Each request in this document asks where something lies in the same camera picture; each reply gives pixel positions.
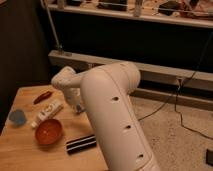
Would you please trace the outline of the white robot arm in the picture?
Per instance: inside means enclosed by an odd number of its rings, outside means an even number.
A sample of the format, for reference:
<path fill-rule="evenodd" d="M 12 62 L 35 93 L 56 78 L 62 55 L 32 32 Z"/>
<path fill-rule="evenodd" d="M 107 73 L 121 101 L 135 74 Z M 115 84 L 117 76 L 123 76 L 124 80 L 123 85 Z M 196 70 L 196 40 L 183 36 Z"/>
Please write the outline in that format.
<path fill-rule="evenodd" d="M 140 72 L 132 62 L 118 62 L 76 73 L 65 67 L 51 83 L 71 101 L 78 88 L 109 171 L 161 171 L 135 116 L 129 95 Z"/>

